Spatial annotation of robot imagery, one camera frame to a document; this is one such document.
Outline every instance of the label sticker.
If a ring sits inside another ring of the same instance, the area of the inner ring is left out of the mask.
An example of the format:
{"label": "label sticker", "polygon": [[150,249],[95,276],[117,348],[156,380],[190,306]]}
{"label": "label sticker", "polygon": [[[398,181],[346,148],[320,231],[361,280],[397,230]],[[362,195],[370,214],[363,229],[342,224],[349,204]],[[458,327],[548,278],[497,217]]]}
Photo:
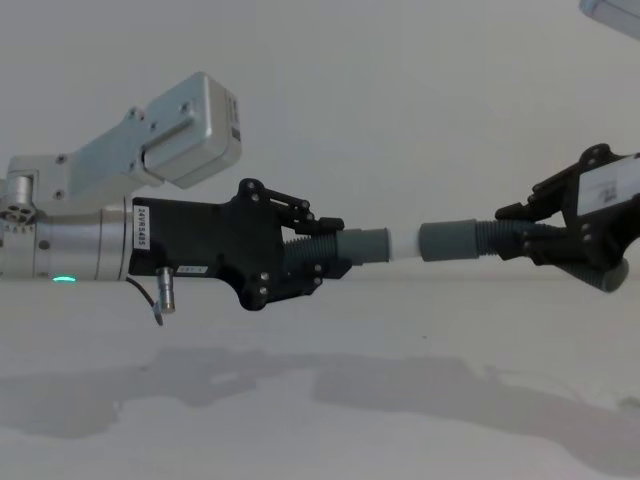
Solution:
{"label": "label sticker", "polygon": [[191,265],[182,265],[178,267],[178,273],[186,273],[190,275],[204,275],[209,267],[196,267]]}
{"label": "label sticker", "polygon": [[623,158],[580,176],[578,216],[631,200],[640,193],[640,158]]}
{"label": "label sticker", "polygon": [[227,95],[227,103],[229,110],[229,122],[231,123],[231,136],[238,142],[242,142],[242,135],[240,134],[240,118],[238,115],[238,100],[229,93]]}
{"label": "label sticker", "polygon": [[133,248],[151,250],[149,207],[133,206]]}

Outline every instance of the white label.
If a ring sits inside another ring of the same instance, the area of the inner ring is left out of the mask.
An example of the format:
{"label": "white label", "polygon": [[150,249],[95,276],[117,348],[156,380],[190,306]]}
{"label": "white label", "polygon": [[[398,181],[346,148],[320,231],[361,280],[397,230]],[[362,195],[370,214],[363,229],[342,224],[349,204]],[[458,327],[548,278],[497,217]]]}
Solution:
{"label": "white label", "polygon": [[133,206],[133,248],[151,250],[149,207]]}
{"label": "white label", "polygon": [[640,193],[640,158],[627,157],[580,176],[578,216],[627,202]]}
{"label": "white label", "polygon": [[191,275],[204,275],[209,270],[209,267],[196,267],[190,265],[182,265],[178,267],[178,273],[187,273]]}

